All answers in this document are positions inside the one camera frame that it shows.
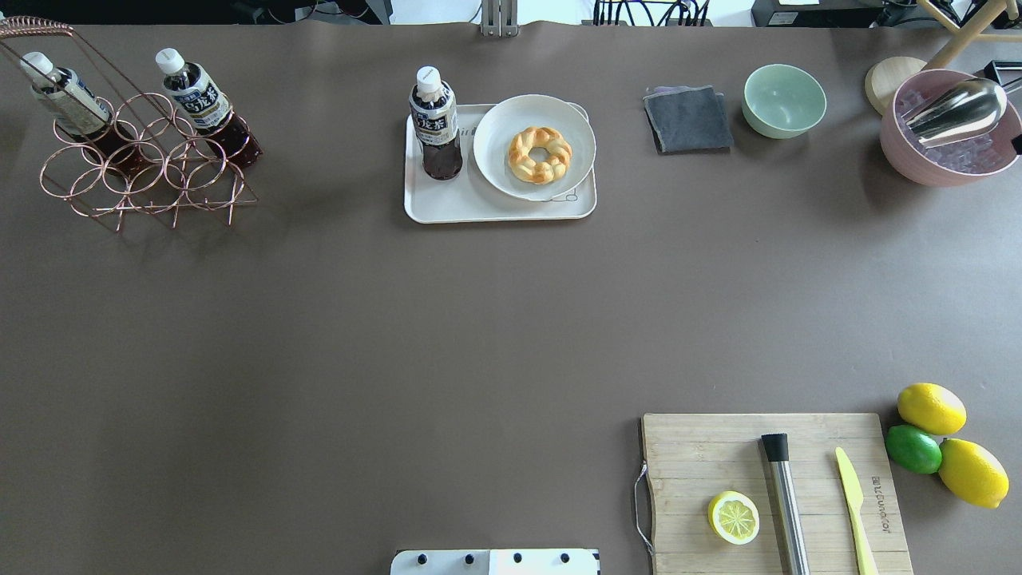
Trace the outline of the clear ice cubes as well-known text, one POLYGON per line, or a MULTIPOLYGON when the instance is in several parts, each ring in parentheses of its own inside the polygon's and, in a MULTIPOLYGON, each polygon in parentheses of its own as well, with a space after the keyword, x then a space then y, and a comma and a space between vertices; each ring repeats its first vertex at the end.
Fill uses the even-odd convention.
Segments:
MULTIPOLYGON (((922 110, 925 106, 929 105, 929 103, 934 102, 935 99, 933 99, 933 101, 924 103, 923 105, 920 105, 917 108, 907 112, 904 116, 901 117, 904 127, 905 127, 905 119, 909 119, 909 117, 913 116, 915 113, 919 113, 920 110, 922 110)), ((989 137, 990 132, 989 132, 983 135, 976 136, 974 138, 970 138, 967 141, 950 143, 950 145, 930 147, 930 149, 927 149, 927 147, 923 147, 922 145, 920 145, 919 142, 917 142, 916 136, 910 133, 908 128, 905 128, 905 132, 908 132, 909 134, 910 142, 912 142, 914 145, 917 145, 917 147, 919 147, 919 149, 924 154, 924 156, 927 157, 927 159, 935 161, 935 163, 941 164, 942 166, 945 167, 956 169, 957 171, 964 171, 971 163, 974 163, 974 157, 977 156, 977 154, 980 153, 981 150, 985 149, 985 147, 989 145, 990 141, 989 137)))

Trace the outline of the half lemon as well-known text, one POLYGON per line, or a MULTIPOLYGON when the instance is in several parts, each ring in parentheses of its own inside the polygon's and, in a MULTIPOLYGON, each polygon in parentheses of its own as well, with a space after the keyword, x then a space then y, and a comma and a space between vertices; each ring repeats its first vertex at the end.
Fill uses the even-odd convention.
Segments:
POLYGON ((759 535, 760 516, 756 505, 734 490, 719 492, 707 507, 711 530, 730 545, 748 545, 759 535))

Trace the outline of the green lime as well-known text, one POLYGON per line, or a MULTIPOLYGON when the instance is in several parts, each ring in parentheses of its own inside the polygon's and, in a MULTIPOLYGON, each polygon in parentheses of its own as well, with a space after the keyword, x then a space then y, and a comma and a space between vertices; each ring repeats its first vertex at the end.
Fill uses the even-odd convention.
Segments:
POLYGON ((891 461, 915 474, 937 473, 943 462, 941 447, 934 437, 908 423, 887 430, 885 449, 891 461))

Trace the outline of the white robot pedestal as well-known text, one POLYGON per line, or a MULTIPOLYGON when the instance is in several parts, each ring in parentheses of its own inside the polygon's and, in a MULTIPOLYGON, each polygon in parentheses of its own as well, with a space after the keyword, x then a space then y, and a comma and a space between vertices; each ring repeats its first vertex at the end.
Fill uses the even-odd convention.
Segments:
POLYGON ((390 574, 600 574, 597 549, 428 549, 394 554, 390 574))

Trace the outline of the yellow lemon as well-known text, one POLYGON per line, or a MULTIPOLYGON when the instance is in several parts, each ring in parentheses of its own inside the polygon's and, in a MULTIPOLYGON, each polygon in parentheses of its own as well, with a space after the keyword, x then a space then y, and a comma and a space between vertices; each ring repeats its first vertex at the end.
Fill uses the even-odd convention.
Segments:
POLYGON ((937 383, 913 383, 897 397, 897 410, 910 425, 928 434, 949 436, 967 422, 964 402, 951 390, 937 383))
POLYGON ((942 483, 964 502, 996 509, 1010 490, 1010 478, 996 456, 981 445, 961 439, 941 442, 942 483))

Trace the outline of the white serving tray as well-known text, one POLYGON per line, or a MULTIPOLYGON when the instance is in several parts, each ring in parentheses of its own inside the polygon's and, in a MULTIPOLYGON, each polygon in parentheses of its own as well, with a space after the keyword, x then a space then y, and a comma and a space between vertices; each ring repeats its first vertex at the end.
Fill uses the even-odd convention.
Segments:
POLYGON ((422 146, 412 117, 406 117, 404 209, 420 224, 455 224, 515 220, 573 220, 597 206, 597 178, 588 171, 580 185, 566 196, 549 201, 513 199, 493 187, 475 165, 473 139, 479 121, 493 103, 460 103, 462 156, 465 162, 452 180, 435 180, 422 167, 422 146))

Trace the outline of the wooden cutting board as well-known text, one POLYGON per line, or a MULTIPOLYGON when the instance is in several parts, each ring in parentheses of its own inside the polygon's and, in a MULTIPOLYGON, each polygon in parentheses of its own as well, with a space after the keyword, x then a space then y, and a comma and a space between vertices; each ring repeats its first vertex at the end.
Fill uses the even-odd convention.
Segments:
POLYGON ((876 414, 646 414, 644 458, 651 500, 655 574, 786 574, 787 552, 762 436, 788 436, 790 470, 814 574, 855 574, 857 550, 835 459, 842 448, 858 474, 862 524, 882 574, 913 572, 904 523, 876 414), (748 545, 711 530, 719 492, 747 495, 762 528, 748 545))

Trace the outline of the grey folded cloth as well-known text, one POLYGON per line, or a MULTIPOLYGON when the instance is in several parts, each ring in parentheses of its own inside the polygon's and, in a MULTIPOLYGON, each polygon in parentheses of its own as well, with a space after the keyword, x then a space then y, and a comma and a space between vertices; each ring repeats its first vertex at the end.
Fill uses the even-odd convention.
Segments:
POLYGON ((734 144, 725 95, 712 86, 656 86, 644 109, 661 154, 729 149, 734 144))

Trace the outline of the mint green bowl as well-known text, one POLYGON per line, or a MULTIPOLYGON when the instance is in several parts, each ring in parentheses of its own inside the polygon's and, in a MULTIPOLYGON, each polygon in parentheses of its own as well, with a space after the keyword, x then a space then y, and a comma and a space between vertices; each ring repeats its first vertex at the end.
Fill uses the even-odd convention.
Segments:
POLYGON ((826 112, 827 96, 821 84, 796 66, 771 63, 745 80, 742 113, 763 136, 795 138, 817 126, 826 112))

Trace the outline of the steel ice scoop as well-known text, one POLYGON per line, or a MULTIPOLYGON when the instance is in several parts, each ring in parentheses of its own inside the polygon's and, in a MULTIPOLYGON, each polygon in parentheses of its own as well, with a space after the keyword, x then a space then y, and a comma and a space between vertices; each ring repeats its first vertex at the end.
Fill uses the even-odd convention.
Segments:
POLYGON ((953 145, 992 131, 1007 108, 1008 96, 996 81, 972 77, 905 119, 905 128, 927 149, 953 145))

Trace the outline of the tea bottle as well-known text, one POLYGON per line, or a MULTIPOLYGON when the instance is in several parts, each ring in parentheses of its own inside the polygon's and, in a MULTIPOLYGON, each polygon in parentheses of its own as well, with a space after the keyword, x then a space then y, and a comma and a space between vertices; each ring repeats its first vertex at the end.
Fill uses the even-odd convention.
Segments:
POLYGON ((238 167, 256 164, 263 150, 210 73, 198 63, 186 61, 174 48, 158 51, 156 65, 164 74, 164 93, 198 135, 215 141, 214 153, 223 154, 238 167))
POLYGON ((437 68, 427 65, 417 70, 409 105, 424 171, 435 180, 455 178, 463 163, 456 94, 437 68))

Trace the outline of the pink bowl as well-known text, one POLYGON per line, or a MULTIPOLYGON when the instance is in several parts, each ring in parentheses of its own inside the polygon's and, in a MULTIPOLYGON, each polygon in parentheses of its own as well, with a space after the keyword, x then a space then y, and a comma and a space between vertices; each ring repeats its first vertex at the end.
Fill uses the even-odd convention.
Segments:
POLYGON ((881 149, 919 184, 949 187, 1020 161, 1020 116, 994 81, 931 69, 897 88, 881 121, 881 149))

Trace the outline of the tea bottle in rack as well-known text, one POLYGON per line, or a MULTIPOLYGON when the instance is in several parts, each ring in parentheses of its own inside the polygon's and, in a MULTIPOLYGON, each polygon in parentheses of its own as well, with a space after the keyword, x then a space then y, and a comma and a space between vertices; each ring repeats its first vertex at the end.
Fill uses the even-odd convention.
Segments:
POLYGON ((158 51, 156 65, 164 74, 164 93, 198 135, 215 141, 214 153, 223 154, 238 167, 256 164, 263 150, 210 73, 198 63, 186 61, 174 48, 158 51))

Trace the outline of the tea bottle rack front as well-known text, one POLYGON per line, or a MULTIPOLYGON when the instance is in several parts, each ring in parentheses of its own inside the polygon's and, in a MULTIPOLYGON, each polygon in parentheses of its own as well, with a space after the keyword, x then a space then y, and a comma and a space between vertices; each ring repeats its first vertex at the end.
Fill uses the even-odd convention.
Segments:
POLYGON ((109 161, 127 176, 135 176, 149 166, 133 139, 121 131, 103 102, 88 89, 76 71, 58 68, 41 52, 29 52, 19 61, 30 78, 30 90, 36 101, 47 109, 56 126, 81 145, 90 145, 93 157, 109 161))

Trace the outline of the wooden mug tree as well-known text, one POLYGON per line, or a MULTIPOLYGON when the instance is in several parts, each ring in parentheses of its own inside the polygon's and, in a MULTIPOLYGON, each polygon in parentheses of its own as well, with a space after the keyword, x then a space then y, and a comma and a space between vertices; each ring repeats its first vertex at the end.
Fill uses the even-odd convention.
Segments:
POLYGON ((866 73, 865 94, 869 103, 879 114, 884 114, 890 105, 897 88, 910 76, 920 70, 945 68, 954 58, 974 42, 1019 42, 1019 34, 1008 32, 987 33, 986 30, 1000 14, 1007 14, 1010 19, 1020 17, 1017 1, 986 1, 975 13, 973 18, 964 25, 957 25, 936 6, 934 1, 919 1, 917 4, 926 10, 930 16, 949 30, 950 39, 929 61, 920 61, 910 56, 892 56, 877 62, 866 73))

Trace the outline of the yellow plastic knife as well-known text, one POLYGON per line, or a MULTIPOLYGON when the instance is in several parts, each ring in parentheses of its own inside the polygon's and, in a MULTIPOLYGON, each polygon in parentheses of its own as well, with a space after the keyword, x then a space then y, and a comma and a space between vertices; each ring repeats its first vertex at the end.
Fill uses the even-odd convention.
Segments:
POLYGON ((864 491, 860 484, 857 471, 847 453, 839 446, 834 450, 838 472, 841 479, 841 486, 846 506, 848 518, 850 518, 850 528, 853 532, 855 561, 857 561, 860 574, 879 574, 877 563, 873 559, 873 552, 869 544, 868 535, 864 522, 862 521, 861 510, 865 501, 864 491))

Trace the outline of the white plate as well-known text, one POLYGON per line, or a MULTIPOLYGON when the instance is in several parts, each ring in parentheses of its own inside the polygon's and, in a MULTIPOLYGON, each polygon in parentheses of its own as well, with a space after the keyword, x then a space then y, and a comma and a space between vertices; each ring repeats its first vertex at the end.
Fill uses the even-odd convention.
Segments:
POLYGON ((580 110, 547 95, 497 103, 475 132, 476 165, 500 192, 547 201, 580 184, 595 161, 596 141, 580 110))

